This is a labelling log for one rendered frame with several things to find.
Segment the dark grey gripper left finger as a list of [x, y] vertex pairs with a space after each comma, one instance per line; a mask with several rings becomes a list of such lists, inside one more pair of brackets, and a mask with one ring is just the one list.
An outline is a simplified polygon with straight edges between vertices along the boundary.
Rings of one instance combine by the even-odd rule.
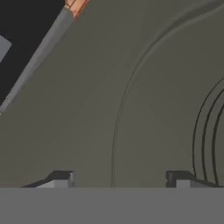
[[73, 188], [74, 171], [52, 171], [46, 178], [24, 185], [24, 188]]

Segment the orange boxed food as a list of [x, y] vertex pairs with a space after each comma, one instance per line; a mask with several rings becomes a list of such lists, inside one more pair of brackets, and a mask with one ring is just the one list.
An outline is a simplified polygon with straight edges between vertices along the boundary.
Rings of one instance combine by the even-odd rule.
[[88, 5], [89, 0], [65, 0], [65, 7], [77, 18]]

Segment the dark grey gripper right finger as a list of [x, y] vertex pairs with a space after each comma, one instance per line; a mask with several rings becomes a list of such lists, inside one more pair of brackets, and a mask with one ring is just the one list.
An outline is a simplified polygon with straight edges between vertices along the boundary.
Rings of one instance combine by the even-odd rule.
[[165, 186], [169, 188], [221, 188], [221, 185], [197, 179], [189, 171], [167, 171], [165, 177]]

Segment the grey hob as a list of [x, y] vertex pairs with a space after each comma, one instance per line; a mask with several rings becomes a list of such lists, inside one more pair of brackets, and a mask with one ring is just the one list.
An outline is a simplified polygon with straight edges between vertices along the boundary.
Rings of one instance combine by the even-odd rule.
[[224, 0], [0, 1], [0, 187], [224, 184]]

